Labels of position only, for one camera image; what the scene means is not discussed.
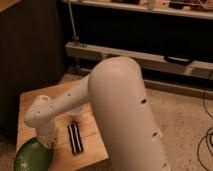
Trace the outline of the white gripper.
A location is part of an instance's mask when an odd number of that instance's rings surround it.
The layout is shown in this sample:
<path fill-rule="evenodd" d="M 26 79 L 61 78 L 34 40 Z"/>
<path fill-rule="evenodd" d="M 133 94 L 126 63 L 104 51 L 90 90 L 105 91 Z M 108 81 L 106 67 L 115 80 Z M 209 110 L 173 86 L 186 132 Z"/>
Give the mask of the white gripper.
<path fill-rule="evenodd" d="M 53 120 L 35 129 L 37 140 L 46 148 L 53 148 L 57 141 L 58 128 Z"/>

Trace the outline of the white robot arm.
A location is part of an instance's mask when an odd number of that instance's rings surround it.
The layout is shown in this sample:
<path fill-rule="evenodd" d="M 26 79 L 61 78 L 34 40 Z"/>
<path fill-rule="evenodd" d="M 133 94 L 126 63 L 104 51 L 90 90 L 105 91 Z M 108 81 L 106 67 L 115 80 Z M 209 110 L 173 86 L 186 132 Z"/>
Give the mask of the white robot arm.
<path fill-rule="evenodd" d="M 39 95 L 24 122 L 48 144 L 56 136 L 56 116 L 90 104 L 113 171 L 171 171 L 159 127 L 147 98 L 139 64 L 129 57 L 99 62 L 76 84 L 50 98 Z"/>

